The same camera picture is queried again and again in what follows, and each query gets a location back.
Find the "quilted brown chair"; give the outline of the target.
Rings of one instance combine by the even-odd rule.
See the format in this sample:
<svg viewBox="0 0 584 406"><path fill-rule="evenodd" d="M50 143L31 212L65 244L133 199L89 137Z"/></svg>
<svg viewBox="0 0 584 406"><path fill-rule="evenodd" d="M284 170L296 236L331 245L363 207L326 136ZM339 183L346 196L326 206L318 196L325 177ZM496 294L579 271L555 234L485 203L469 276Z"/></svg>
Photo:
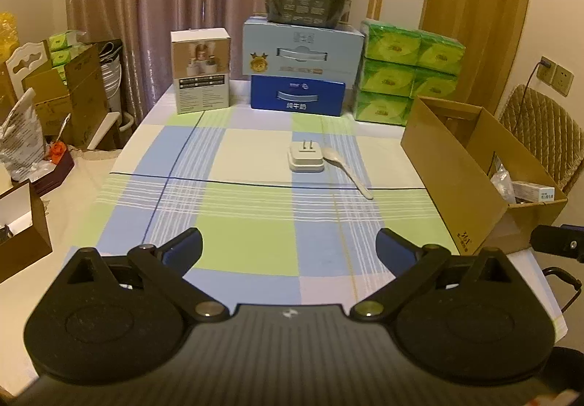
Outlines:
<svg viewBox="0 0 584 406"><path fill-rule="evenodd" d="M541 162L568 194L583 172L583 129L566 109L540 92L518 85L506 101L500 123Z"/></svg>

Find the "light blue milk carton box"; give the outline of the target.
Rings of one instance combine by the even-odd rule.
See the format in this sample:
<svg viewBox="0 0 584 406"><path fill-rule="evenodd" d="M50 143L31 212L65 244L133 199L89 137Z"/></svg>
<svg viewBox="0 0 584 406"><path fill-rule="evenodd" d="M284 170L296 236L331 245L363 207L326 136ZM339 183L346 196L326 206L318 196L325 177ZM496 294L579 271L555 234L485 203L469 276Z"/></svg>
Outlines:
<svg viewBox="0 0 584 406"><path fill-rule="evenodd" d="M326 80L352 87L364 35L349 25L312 28L247 19L242 30L242 73Z"/></svg>

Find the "dark blue milk carton box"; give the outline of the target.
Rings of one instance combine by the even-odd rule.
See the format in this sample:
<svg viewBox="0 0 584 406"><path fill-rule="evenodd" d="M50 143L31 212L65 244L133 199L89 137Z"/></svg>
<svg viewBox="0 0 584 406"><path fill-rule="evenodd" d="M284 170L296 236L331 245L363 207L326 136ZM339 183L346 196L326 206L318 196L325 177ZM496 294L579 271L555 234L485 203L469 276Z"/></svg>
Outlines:
<svg viewBox="0 0 584 406"><path fill-rule="evenodd" d="M250 105L293 113L340 116L345 99L345 83L308 78L250 77Z"/></svg>

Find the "brown cardboard carton floor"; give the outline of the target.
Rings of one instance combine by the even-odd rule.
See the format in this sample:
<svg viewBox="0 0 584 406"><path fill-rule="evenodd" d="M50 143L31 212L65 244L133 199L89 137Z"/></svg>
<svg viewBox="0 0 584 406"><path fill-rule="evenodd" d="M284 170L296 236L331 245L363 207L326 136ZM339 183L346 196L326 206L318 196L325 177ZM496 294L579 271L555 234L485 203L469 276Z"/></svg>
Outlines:
<svg viewBox="0 0 584 406"><path fill-rule="evenodd" d="M43 64L24 79L25 89L35 91L34 107L45 136L57 136L70 115L61 139L86 149L104 117L109 113L97 45L64 65L65 80L57 67Z"/></svg>

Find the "wall power outlet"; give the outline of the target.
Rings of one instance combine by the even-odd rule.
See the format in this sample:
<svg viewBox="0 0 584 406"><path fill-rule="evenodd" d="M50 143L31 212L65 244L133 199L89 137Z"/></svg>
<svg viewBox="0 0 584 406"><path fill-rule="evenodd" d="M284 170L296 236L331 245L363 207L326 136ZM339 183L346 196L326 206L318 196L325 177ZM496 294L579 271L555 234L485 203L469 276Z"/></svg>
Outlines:
<svg viewBox="0 0 584 406"><path fill-rule="evenodd" d="M561 96L567 97L573 83L574 75L561 65L556 64L545 56L541 56L537 70L537 78Z"/></svg>

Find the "checkered tablecloth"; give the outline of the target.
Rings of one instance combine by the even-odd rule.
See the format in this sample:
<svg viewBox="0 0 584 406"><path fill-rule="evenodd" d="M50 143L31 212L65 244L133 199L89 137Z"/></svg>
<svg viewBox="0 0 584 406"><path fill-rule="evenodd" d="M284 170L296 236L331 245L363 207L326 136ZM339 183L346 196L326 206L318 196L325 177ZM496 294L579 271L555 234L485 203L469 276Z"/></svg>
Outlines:
<svg viewBox="0 0 584 406"><path fill-rule="evenodd" d="M453 247L402 134L351 115L253 109L244 82L228 108L204 113L180 115L167 91L118 156L71 246L123 255L195 227L204 251L187 279L226 306L350 307L392 278L375 252L380 229ZM288 149L302 140L338 151L373 200L325 159L323 172L292 172Z"/></svg>

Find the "white box with green plant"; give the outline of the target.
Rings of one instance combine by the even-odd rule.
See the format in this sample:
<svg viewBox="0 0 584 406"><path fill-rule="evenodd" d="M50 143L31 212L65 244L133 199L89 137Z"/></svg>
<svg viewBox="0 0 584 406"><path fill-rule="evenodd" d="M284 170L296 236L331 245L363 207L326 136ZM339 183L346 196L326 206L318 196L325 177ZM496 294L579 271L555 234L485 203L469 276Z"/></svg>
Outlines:
<svg viewBox="0 0 584 406"><path fill-rule="evenodd" d="M541 184L534 184L522 181L513 181L514 195L517 202L548 202L555 200L555 188Z"/></svg>

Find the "brown open box left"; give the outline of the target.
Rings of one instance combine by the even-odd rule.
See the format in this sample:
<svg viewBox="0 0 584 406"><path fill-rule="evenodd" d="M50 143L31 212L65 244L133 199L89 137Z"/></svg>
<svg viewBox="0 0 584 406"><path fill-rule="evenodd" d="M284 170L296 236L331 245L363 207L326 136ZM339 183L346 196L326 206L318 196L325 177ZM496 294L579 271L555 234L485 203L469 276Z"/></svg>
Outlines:
<svg viewBox="0 0 584 406"><path fill-rule="evenodd" d="M29 181L1 194L1 282L53 251L43 201Z"/></svg>

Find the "white plastic spoon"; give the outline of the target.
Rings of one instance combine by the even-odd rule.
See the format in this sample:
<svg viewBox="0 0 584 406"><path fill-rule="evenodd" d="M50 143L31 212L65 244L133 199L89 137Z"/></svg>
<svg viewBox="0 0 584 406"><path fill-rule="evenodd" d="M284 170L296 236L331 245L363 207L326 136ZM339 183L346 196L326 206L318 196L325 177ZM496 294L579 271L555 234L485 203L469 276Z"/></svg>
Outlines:
<svg viewBox="0 0 584 406"><path fill-rule="evenodd" d="M338 151L335 151L335 149L332 149L331 147L323 147L321 151L323 158L328 161L328 163L337 165L345 172L346 176L349 177L349 179L356 186L356 188L359 190L359 193L362 194L364 198L369 201L373 200L372 192L365 186L365 184L363 184L359 177L356 176L354 170L352 170L352 168L350 168L349 165L345 162L345 159L343 159L342 156L338 154Z"/></svg>

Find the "white beige product box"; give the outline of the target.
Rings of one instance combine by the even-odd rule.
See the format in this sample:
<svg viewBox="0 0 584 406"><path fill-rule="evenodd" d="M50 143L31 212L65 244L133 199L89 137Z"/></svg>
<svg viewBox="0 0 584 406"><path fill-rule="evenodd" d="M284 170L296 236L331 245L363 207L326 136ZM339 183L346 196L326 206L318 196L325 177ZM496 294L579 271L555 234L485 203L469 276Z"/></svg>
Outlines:
<svg viewBox="0 0 584 406"><path fill-rule="evenodd" d="M172 31L171 64L177 113L230 105L231 37L225 28Z"/></svg>

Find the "silver plastic bag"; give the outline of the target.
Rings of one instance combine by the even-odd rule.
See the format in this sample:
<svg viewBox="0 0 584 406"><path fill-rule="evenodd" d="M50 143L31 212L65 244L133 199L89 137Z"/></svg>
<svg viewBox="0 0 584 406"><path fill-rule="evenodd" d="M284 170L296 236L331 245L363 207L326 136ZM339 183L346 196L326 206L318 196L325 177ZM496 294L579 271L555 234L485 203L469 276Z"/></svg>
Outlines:
<svg viewBox="0 0 584 406"><path fill-rule="evenodd" d="M32 165L46 156L46 141L29 88L1 125L1 162L12 180L26 180Z"/></svg>

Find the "white power adapter plug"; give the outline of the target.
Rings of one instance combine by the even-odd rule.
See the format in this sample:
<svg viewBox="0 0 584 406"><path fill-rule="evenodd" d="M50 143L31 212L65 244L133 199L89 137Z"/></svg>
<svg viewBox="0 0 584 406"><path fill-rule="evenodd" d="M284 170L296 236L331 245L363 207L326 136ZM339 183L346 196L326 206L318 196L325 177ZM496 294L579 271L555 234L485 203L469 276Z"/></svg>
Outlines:
<svg viewBox="0 0 584 406"><path fill-rule="evenodd" d="M321 146L313 140L292 141L287 159L290 170L295 173L320 173L325 168Z"/></svg>

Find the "green tissue pack bundle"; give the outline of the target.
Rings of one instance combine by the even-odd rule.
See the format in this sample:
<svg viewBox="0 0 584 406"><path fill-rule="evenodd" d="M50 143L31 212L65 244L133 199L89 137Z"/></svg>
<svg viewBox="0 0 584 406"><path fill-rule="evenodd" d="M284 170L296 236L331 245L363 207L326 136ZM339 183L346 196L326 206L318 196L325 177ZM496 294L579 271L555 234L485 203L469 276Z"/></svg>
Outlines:
<svg viewBox="0 0 584 406"><path fill-rule="evenodd" d="M456 90L465 46L454 38L366 19L353 115L364 123L407 124L417 97Z"/></svg>

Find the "silver foil pouch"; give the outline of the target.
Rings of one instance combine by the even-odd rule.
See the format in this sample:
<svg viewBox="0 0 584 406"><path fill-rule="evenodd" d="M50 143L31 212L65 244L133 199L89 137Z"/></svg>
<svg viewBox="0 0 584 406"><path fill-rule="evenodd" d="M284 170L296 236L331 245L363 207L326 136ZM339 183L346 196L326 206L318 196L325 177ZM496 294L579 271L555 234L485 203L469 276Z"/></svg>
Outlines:
<svg viewBox="0 0 584 406"><path fill-rule="evenodd" d="M501 198L507 204L515 204L516 196L511 175L496 152L492 155L488 176Z"/></svg>

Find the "brown cardboard box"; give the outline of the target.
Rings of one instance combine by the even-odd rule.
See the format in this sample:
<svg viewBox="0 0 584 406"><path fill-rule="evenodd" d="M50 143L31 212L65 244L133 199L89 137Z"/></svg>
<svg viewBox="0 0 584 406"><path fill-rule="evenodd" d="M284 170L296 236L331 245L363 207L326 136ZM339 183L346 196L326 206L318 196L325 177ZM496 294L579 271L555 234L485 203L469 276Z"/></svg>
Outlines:
<svg viewBox="0 0 584 406"><path fill-rule="evenodd" d="M464 256L485 247L506 254L527 248L534 228L551 225L567 204L538 159L481 107L417 97L401 146ZM489 177L496 158L512 180L553 187L554 200L506 202Z"/></svg>

